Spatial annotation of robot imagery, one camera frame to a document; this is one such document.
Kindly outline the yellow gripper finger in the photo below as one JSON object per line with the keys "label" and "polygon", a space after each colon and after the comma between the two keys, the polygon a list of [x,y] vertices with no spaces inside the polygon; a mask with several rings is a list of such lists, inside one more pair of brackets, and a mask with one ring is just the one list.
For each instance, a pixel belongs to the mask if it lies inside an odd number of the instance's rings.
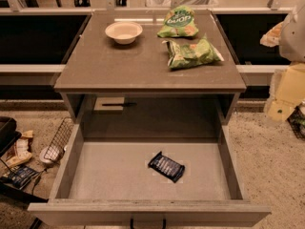
{"label": "yellow gripper finger", "polygon": [[283,23],[280,22],[265,33],[260,39],[260,44],[266,47],[278,46],[282,25]]}

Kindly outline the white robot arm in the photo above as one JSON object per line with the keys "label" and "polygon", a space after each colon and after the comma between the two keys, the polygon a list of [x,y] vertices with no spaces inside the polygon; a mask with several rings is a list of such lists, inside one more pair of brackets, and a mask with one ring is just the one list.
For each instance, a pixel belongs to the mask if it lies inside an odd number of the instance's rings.
{"label": "white robot arm", "polygon": [[283,22],[276,24],[261,39],[266,47],[279,47],[279,54],[292,62],[305,62],[305,0],[299,0]]}

